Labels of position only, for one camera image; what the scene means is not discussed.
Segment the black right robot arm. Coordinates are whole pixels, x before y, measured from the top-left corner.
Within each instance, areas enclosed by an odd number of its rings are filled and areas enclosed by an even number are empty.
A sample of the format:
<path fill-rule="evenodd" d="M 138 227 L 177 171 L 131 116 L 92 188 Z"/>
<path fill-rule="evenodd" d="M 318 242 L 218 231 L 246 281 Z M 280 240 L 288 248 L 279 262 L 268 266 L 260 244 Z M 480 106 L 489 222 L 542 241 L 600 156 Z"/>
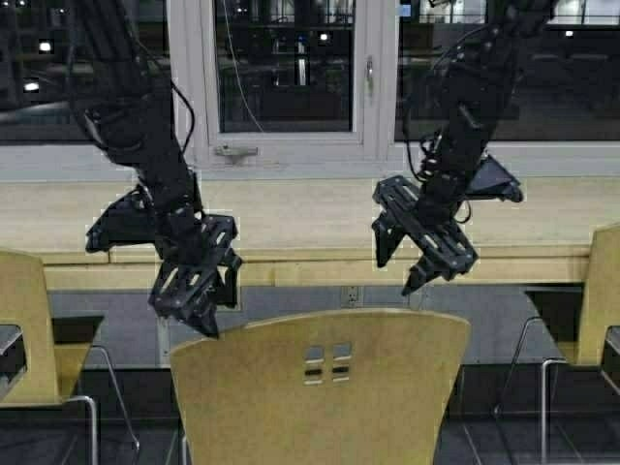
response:
<path fill-rule="evenodd" d="M 545 28 L 555 10 L 553 1 L 504 1 L 427 73 L 445 123 L 420 139 L 423 157 L 413 178 L 381 180 L 372 196 L 382 209 L 372 224 L 377 265 L 386 266 L 404 238 L 420 251 L 403 295 L 474 266 L 479 256 L 456 218 L 463 203 L 522 202 L 519 180 L 485 150 L 512 99 L 521 45 Z"/>

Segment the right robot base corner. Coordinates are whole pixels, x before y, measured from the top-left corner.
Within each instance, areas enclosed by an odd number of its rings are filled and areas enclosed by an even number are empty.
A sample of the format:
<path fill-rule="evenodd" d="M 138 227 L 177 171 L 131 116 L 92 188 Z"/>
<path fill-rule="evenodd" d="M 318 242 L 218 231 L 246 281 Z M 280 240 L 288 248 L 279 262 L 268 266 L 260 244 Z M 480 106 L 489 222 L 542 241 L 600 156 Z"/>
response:
<path fill-rule="evenodd" d="M 601 372 L 606 382 L 619 393 L 619 326 L 612 326 L 605 336 Z"/>

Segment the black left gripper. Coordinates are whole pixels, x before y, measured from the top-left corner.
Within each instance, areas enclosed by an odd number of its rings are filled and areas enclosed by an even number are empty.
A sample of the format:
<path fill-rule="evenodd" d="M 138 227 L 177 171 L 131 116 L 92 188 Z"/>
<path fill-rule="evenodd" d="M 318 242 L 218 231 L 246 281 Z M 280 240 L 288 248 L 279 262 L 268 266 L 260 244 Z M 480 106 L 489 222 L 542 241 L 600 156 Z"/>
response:
<path fill-rule="evenodd" d="M 148 302 L 164 319 L 174 318 L 208 338 L 219 337 L 217 308 L 237 305 L 242 259 L 233 249 L 237 227 L 232 216 L 203 214 L 198 247 L 162 262 Z"/>

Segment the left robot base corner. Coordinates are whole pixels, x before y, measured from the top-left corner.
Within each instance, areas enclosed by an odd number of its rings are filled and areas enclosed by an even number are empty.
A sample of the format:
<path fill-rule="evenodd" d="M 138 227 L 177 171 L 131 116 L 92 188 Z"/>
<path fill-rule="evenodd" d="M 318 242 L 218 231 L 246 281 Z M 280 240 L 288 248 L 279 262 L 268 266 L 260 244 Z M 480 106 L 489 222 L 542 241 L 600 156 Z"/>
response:
<path fill-rule="evenodd" d="M 18 325 L 1 324 L 1 399 L 27 369 L 23 331 Z"/>

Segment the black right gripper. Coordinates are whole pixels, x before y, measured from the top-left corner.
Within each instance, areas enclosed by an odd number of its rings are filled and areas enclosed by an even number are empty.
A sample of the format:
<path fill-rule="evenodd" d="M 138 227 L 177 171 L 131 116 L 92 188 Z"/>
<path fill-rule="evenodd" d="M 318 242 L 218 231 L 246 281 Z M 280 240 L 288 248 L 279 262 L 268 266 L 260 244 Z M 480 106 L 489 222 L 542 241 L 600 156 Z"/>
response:
<path fill-rule="evenodd" d="M 410 238 L 421 251 L 401 291 L 410 295 L 437 278 L 446 281 L 467 274 L 478 254 L 452 218 L 432 225 L 418 212 L 419 188 L 402 175 L 379 181 L 372 195 L 382 211 L 371 227 L 377 267 L 387 265 L 402 240 Z"/>

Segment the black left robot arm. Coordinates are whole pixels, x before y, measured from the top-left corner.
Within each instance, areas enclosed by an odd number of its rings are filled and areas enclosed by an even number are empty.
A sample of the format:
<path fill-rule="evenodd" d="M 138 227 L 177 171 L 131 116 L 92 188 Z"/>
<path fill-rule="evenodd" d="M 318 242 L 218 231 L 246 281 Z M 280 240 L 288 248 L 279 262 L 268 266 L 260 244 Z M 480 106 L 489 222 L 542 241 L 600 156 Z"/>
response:
<path fill-rule="evenodd" d="M 216 338 L 216 311 L 236 304 L 242 259 L 233 249 L 232 216 L 208 213 L 185 145 L 174 134 L 171 95 L 177 86 L 155 74 L 155 58 L 140 43 L 119 1 L 74 1 L 78 47 L 86 48 L 99 90 L 77 105 L 74 75 L 66 77 L 68 104 L 90 141 L 115 165 L 135 171 L 137 185 L 113 202 L 86 234 L 89 253 L 151 244 L 161 260 L 149 304 L 162 318 Z"/>

